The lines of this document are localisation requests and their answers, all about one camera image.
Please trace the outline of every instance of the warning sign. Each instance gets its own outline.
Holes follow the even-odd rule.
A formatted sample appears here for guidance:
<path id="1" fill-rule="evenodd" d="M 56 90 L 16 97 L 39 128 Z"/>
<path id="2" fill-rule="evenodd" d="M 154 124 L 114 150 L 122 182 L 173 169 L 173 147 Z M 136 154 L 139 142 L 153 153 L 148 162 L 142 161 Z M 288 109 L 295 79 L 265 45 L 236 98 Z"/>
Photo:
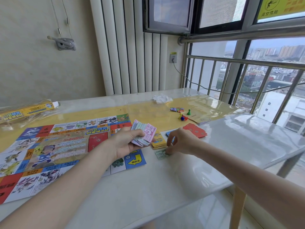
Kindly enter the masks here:
<path id="1" fill-rule="evenodd" d="M 257 19 L 305 11 L 305 0 L 263 0 Z"/>

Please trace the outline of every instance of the radiator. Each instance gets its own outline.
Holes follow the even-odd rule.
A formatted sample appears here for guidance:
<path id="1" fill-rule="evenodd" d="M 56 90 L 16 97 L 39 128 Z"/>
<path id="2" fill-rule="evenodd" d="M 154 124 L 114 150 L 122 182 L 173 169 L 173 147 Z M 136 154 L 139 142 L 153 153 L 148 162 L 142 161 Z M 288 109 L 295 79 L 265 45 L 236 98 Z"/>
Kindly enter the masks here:
<path id="1" fill-rule="evenodd" d="M 142 0 L 90 0 L 106 95 L 165 90 L 167 35 L 143 32 Z"/>

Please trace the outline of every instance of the wire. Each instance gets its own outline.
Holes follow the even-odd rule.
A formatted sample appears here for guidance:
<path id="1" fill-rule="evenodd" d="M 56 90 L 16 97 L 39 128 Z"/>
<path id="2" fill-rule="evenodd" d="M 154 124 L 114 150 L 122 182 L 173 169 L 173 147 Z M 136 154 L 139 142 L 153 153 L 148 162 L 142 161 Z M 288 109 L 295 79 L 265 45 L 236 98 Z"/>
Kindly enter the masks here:
<path id="1" fill-rule="evenodd" d="M 175 63 L 173 63 L 173 66 L 175 67 L 176 71 L 177 71 L 180 75 L 184 76 L 191 84 L 197 84 L 197 83 L 191 82 L 184 74 L 180 73 L 180 72 L 177 70 L 177 68 L 176 68 L 176 66 L 175 66 Z M 205 88 L 205 87 L 201 86 L 200 84 L 197 84 L 197 85 L 199 85 L 200 87 L 202 87 L 202 88 L 208 90 L 208 88 Z M 287 85 L 287 86 L 283 86 L 283 87 L 279 87 L 279 88 L 273 88 L 273 89 L 264 91 L 264 92 L 262 92 L 262 93 L 272 92 L 272 91 L 279 90 L 279 89 L 282 89 L 282 88 L 289 88 L 290 86 L 291 86 L 291 85 Z M 215 92 L 222 92 L 222 91 L 214 90 L 214 89 L 210 89 L 210 90 L 211 90 L 211 91 L 215 91 Z M 237 92 L 233 92 L 233 93 L 222 92 L 222 93 L 228 94 L 228 95 L 237 94 Z M 258 93 L 258 92 L 239 92 L 239 94 L 244 94 L 244 93 Z"/>
<path id="2" fill-rule="evenodd" d="M 53 5 L 53 0 L 51 0 L 51 3 L 52 3 L 52 7 L 53 7 L 53 11 L 54 11 L 54 15 L 55 15 L 55 19 L 56 19 L 56 23 L 57 23 L 57 27 L 58 27 L 58 33 L 59 33 L 60 37 L 62 38 L 62 36 L 61 36 L 61 32 L 60 32 L 59 23 L 58 23 L 57 16 L 56 16 L 56 12 L 55 12 L 55 8 L 54 8 L 54 5 Z"/>
<path id="3" fill-rule="evenodd" d="M 71 35 L 71 31 L 70 31 L 70 20 L 69 20 L 69 18 L 68 18 L 67 10 L 66 10 L 66 7 L 65 7 L 65 4 L 64 4 L 64 3 L 63 3 L 63 7 L 64 7 L 64 9 L 65 9 L 66 16 L 67 16 L 67 24 L 68 24 L 68 27 L 69 27 L 69 33 L 70 33 L 71 39 L 73 39 L 73 38 L 72 38 L 72 35 Z"/>

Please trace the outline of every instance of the board game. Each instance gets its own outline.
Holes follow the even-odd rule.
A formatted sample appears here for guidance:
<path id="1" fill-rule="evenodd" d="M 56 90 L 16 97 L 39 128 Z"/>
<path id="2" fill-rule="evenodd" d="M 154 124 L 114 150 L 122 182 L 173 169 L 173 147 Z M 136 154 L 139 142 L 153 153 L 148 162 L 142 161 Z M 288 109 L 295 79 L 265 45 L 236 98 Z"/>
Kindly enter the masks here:
<path id="1" fill-rule="evenodd" d="M 0 153 L 0 204 L 30 197 L 61 177 L 123 127 L 128 114 L 27 128 Z M 114 161 L 104 176 L 146 164 L 141 150 Z"/>

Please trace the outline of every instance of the hand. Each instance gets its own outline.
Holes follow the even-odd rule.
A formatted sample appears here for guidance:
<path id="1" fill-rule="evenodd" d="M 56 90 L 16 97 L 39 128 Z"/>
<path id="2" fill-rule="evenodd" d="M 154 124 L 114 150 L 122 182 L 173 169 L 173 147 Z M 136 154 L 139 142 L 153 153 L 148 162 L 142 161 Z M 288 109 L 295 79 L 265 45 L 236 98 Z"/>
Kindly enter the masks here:
<path id="1" fill-rule="evenodd" d="M 175 137 L 175 139 L 173 145 L 171 145 L 173 137 Z M 191 131 L 178 128 L 177 130 L 170 132 L 170 135 L 168 136 L 166 153 L 172 154 L 181 152 L 184 154 L 193 154 L 194 146 L 198 143 L 203 143 L 203 141 L 192 134 Z"/>
<path id="2" fill-rule="evenodd" d="M 134 150 L 143 148 L 131 143 L 131 141 L 136 136 L 145 136 L 145 133 L 141 129 L 130 130 L 130 128 L 131 127 L 122 128 L 109 139 L 109 142 L 114 146 L 114 151 L 116 152 L 115 160 L 126 156 Z"/>

